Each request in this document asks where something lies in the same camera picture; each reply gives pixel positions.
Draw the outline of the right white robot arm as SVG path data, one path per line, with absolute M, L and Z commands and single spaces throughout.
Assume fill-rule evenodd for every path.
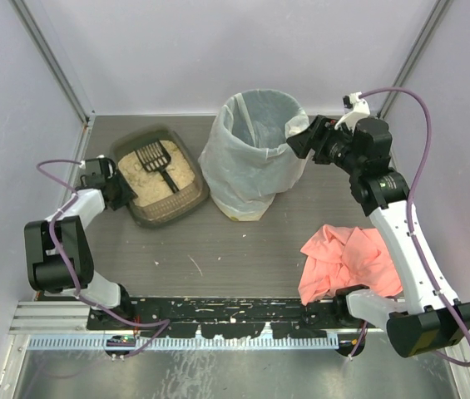
M 392 141 L 388 124 L 374 117 L 349 128 L 316 116 L 286 142 L 298 158 L 334 164 L 349 175 L 351 194 L 380 233 L 403 287 L 401 303 L 364 284 L 341 288 L 334 316 L 345 325 L 363 320 L 385 331 L 401 357 L 440 354 L 469 334 L 470 302 L 450 287 L 414 219 L 408 184 L 390 165 Z

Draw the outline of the black litter scoop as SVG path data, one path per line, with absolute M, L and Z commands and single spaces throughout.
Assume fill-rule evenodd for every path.
M 135 149 L 134 152 L 144 171 L 148 173 L 158 173 L 166 182 L 172 193 L 180 191 L 167 171 L 167 167 L 171 163 L 171 156 L 160 140 L 151 141 Z

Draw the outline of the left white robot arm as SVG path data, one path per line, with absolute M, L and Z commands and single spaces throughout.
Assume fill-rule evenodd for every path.
M 46 165 L 71 164 L 81 171 L 73 187 L 44 170 Z M 71 192 L 52 215 L 24 227 L 28 282 L 33 290 L 67 296 L 88 305 L 99 318 L 105 313 L 132 326 L 135 310 L 129 293 L 95 270 L 85 229 L 106 209 L 126 206 L 134 194 L 116 163 L 100 155 L 89 160 L 45 160 L 37 171 Z

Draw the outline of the bin with white bag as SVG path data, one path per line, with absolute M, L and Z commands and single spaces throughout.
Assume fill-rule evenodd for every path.
M 198 162 L 210 197 L 229 219 L 258 221 L 277 194 L 304 173 L 286 140 L 309 126 L 291 95 L 257 89 L 237 93 L 220 108 Z

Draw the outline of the grey plastic litter box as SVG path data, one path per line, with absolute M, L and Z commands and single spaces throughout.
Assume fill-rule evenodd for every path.
M 186 216 L 202 204 L 209 195 L 209 188 L 200 172 L 195 157 L 191 155 L 179 135 L 168 126 L 149 126 L 115 141 L 111 145 L 111 158 L 115 161 L 117 169 L 118 162 L 125 155 L 154 140 L 173 141 L 190 164 L 191 169 L 195 173 L 195 179 L 183 190 L 146 207 L 138 207 L 134 204 L 134 200 L 131 201 L 127 205 L 131 217 L 138 225 L 144 228 L 161 227 Z

